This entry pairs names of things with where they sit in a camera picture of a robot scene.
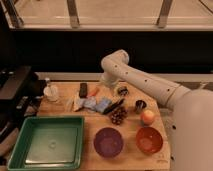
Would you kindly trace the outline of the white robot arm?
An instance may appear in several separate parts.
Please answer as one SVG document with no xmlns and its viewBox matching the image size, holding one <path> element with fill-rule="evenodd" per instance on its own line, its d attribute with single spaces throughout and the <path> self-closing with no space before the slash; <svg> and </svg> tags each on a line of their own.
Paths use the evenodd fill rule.
<svg viewBox="0 0 213 171">
<path fill-rule="evenodd" d="M 105 56 L 100 81 L 115 87 L 119 79 L 124 80 L 172 111 L 172 171 L 213 171 L 213 91 L 191 90 L 128 63 L 125 50 Z"/>
</svg>

